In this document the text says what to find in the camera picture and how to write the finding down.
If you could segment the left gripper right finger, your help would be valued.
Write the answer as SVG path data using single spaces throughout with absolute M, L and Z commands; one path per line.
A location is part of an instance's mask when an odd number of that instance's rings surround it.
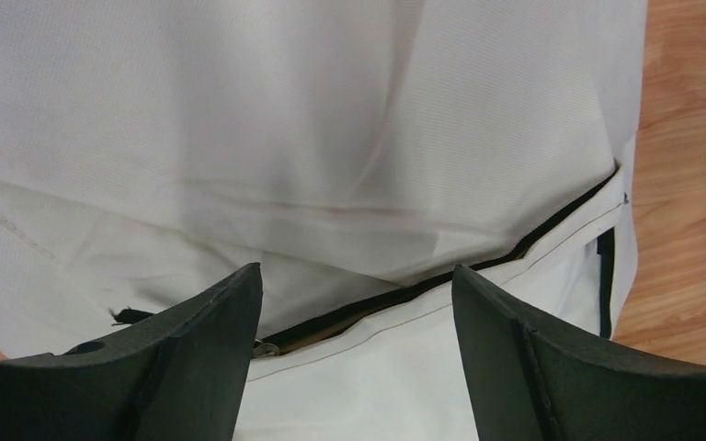
M 452 308 L 482 440 L 706 440 L 706 366 L 588 333 L 466 266 Z

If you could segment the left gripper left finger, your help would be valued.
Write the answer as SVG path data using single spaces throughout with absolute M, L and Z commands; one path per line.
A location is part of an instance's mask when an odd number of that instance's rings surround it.
M 0 361 L 0 440 L 230 440 L 260 266 L 62 355 Z

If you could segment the beige canvas backpack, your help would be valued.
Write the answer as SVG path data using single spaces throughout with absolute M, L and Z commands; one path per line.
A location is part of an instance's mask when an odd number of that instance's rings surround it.
M 0 352 L 251 262 L 238 440 L 474 440 L 456 265 L 593 334 L 637 267 L 645 1 L 0 1 Z

